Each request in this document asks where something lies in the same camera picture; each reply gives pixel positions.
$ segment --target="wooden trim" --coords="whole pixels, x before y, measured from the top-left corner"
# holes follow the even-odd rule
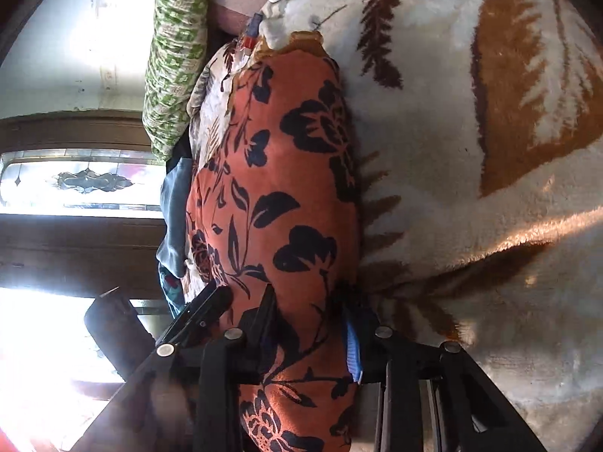
[[[0,33],[0,66],[8,55],[10,48],[13,47],[21,30],[43,1],[23,0],[6,22],[3,31]]]
[[[27,149],[151,151],[140,112],[52,112],[0,120],[0,154]]]
[[[0,287],[161,299],[162,219],[0,214]]]

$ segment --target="white wall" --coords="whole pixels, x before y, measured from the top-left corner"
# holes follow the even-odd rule
[[[0,119],[141,110],[154,0],[44,0],[0,67]]]

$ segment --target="gray cloth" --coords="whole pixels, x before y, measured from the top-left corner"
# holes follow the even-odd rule
[[[168,226],[164,241],[157,250],[159,263],[182,278],[186,273],[186,200],[191,190],[192,158],[180,158],[165,176],[161,186],[161,212]]]

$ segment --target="brown leaf pattern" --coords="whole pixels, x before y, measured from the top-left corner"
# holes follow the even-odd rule
[[[218,124],[218,117],[216,117],[216,119],[213,121],[212,125],[209,128],[209,131],[207,132],[207,147],[206,147],[206,151],[210,152],[210,151],[216,151],[216,149],[218,149],[219,145],[221,142],[221,137],[219,135],[219,124]],[[204,158],[203,164],[201,165],[201,167],[204,166],[204,164],[207,163],[207,161],[209,161],[209,158]]]
[[[377,182],[388,175],[387,171],[370,172],[367,171],[370,164],[379,158],[379,152],[373,152],[358,161],[360,170],[360,184],[363,193]],[[400,203],[400,196],[382,197],[376,200],[363,200],[360,208],[363,227],[370,226],[379,217],[388,214]],[[362,257],[372,255],[392,246],[396,241],[402,239],[403,232],[385,232],[381,234],[363,233]],[[366,262],[361,260],[361,266],[358,271],[358,285],[361,290],[367,293],[380,292],[387,288],[392,281],[399,279],[401,275],[408,271],[407,266],[398,260],[379,260]]]
[[[234,51],[236,51],[236,45],[239,39],[235,38],[228,43],[228,46],[224,48],[222,57],[224,58],[224,64],[226,70],[230,73],[232,71],[232,65],[234,63]]]
[[[603,52],[568,0],[484,0],[473,44],[481,193],[603,134]]]
[[[412,339],[417,334],[410,311],[414,307],[432,331],[449,340],[460,341],[459,322],[442,305],[476,293],[496,290],[517,276],[549,246],[521,244],[494,253],[466,267],[430,278],[413,295],[408,295],[404,284],[390,286],[383,293],[382,304],[387,301],[393,304],[394,326],[408,338]]]
[[[393,9],[400,0],[364,0],[362,24],[363,33],[358,42],[358,50],[363,52],[363,74],[373,69],[373,79],[381,86],[392,89],[402,88],[402,76],[387,59],[391,52],[391,21]]]

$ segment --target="metal screw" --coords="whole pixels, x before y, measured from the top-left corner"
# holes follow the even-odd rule
[[[394,334],[394,330],[392,330],[389,326],[380,326],[375,330],[375,336],[377,338],[388,339],[390,336]]]
[[[157,347],[157,355],[160,357],[169,357],[175,351],[176,347],[174,347],[172,344],[163,344]]]
[[[238,340],[243,336],[243,330],[240,328],[231,328],[224,332],[224,337],[228,340]]]
[[[457,342],[444,342],[444,350],[448,353],[459,353],[462,347]]]

